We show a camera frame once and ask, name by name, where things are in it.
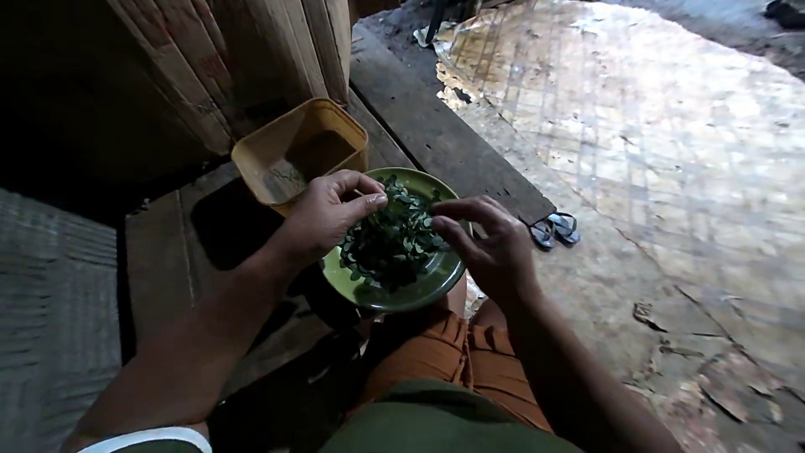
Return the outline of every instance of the green shirt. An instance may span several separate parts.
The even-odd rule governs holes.
[[[197,443],[196,446],[182,440],[152,439],[103,451],[104,453],[210,451],[209,444],[203,438],[201,441],[204,445]],[[577,453],[580,450],[551,433],[514,420],[492,401],[467,389],[437,380],[409,380],[395,385],[386,395],[357,411],[324,444],[321,451],[323,453],[347,451]]]

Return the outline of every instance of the flip-flop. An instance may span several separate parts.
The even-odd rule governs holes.
[[[578,222],[572,215],[564,212],[555,212],[547,218],[548,222],[554,224],[556,238],[567,246],[572,246],[581,241],[581,235],[576,231]]]
[[[553,247],[556,247],[556,242],[553,240],[553,222],[549,220],[540,220],[537,223],[529,225],[528,222],[522,218],[519,219],[520,222],[522,222],[528,228],[528,232],[531,234],[531,240],[534,241],[534,244],[537,247],[544,251],[551,251]]]

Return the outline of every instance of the hand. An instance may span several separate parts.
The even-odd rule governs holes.
[[[364,195],[351,202],[341,198],[357,189]],[[340,170],[310,181],[308,189],[268,242],[283,251],[299,270],[327,255],[358,220],[388,203],[383,184],[354,170]]]
[[[456,250],[473,279],[501,308],[523,298],[522,291],[539,294],[526,226],[491,197],[473,197],[433,206],[431,226]],[[474,239],[456,220],[480,223],[489,237]]]

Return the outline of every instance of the pile of leaves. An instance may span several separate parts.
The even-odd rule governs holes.
[[[414,283],[434,254],[449,246],[431,229],[428,209],[440,201],[438,190],[425,200],[409,193],[397,175],[378,181],[386,188],[388,205],[356,223],[338,245],[341,267],[352,270],[353,281],[363,276],[364,285],[393,293]]]

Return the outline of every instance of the shirt sleeve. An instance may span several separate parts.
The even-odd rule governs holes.
[[[94,443],[79,453],[213,453],[203,435],[190,428],[169,426],[137,431]]]

